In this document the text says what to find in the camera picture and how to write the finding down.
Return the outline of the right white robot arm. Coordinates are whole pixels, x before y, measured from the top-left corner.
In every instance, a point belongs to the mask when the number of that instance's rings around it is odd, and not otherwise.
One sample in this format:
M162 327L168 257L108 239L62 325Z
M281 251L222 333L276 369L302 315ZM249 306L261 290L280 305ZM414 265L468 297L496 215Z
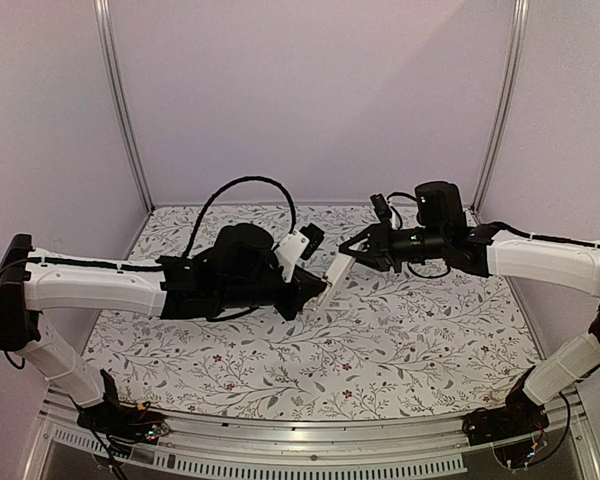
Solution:
M517 436L545 403L600 367L600 242L526 233L500 221L471 227L458 187L446 181L421 184L410 197L418 208L416 227L394 228L387 200L374 195L377 222L342 243L340 253L379 272L441 259L466 274L535 280L599 301L587 332L529 369L507 395L497 427Z

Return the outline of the floral table mat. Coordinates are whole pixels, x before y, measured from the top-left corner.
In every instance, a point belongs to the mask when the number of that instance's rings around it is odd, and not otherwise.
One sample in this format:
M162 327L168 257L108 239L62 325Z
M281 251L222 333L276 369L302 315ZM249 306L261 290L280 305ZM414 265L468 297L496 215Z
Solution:
M506 281L440 261L355 266L348 310L292 321L274 309L221 323L105 311L83 356L123 401L274 420L440 415L500 404L538 350Z

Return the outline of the right aluminium frame post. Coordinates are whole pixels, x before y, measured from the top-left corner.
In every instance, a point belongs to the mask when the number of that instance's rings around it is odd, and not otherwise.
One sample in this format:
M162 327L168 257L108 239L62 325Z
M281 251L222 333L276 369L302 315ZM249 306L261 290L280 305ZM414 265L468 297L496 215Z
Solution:
M486 203L491 180L494 175L499 151L504 139L509 113L515 92L515 85L524 49L524 40L529 15L528 0L514 2L511 32L506 51L502 84L496 105L495 117L487 141L482 167L480 169L476 189L472 196L470 208L479 215Z

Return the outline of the left aluminium frame post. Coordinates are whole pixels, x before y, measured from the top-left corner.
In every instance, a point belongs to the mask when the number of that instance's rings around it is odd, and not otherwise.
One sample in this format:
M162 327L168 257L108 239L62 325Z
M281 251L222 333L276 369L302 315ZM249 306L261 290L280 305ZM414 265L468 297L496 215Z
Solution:
M127 162L143 208L148 213L151 213L155 210L155 204L150 191L148 178L142 164L125 95L124 82L115 43L111 2L107 0L95 0L93 5L104 68Z

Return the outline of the aluminium frame post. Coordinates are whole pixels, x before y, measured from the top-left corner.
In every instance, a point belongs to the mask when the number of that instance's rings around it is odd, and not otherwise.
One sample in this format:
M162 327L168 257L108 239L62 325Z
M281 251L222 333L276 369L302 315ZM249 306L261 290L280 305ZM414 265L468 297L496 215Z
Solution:
M491 180L494 175L499 151L504 139L509 113L515 92L515 85L524 49L524 40L529 15L528 0L514 2L511 32L506 51L502 84L496 105L495 117L487 141L482 167L480 169L476 189L472 196L470 208L479 215L486 203Z
M125 95L124 82L115 43L111 2L107 0L95 0L93 5L104 68L127 162L143 208L148 213L151 213L155 210L155 204L150 191L148 178L142 164Z

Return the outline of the front aluminium rail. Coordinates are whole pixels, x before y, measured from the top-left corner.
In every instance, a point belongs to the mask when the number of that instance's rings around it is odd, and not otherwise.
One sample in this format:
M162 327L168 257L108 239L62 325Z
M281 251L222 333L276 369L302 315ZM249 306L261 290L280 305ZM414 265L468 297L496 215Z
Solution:
M524 436L473 445L463 414L376 421L291 422L168 414L170 433L110 459L51 389L36 420L27 479L600 479L600 454L574 390L548 404L549 440L526 467Z

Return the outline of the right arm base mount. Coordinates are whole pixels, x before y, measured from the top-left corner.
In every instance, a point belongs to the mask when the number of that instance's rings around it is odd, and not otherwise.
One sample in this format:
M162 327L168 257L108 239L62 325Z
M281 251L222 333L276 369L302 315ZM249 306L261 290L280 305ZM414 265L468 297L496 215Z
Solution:
M531 434L548 426L549 419L542 408L527 415L506 406L481 407L462 418L462 431L471 446Z

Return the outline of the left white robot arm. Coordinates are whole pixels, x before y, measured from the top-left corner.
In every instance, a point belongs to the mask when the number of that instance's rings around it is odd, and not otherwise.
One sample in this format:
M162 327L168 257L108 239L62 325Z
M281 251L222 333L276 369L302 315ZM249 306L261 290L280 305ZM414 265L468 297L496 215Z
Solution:
M299 265L323 239L314 224L292 223L275 241L257 225L238 223L221 228L198 254L189 242L178 256L132 262L60 256L17 234L0 265L0 351L33 364L106 433L121 433L131 410L120 405L113 379L85 363L44 311L116 310L223 322L271 306L292 320L327 288Z

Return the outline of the white remote control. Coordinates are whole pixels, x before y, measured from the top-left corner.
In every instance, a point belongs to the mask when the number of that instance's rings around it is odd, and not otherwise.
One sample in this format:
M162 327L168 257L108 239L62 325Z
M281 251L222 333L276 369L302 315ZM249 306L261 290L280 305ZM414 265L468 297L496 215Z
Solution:
M340 290L342 281L349 273L355 258L349 255L338 253L329 268L323 275L323 281L326 283L325 290L316 298L315 305L318 309L326 307L334 295Z

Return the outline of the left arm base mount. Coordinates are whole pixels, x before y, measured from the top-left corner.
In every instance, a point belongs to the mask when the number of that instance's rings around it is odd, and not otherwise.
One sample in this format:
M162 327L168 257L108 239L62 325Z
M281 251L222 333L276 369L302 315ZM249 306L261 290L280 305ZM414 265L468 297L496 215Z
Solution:
M77 410L79 426L117 442L156 444L170 432L166 417L152 410L150 402L135 406L102 402Z

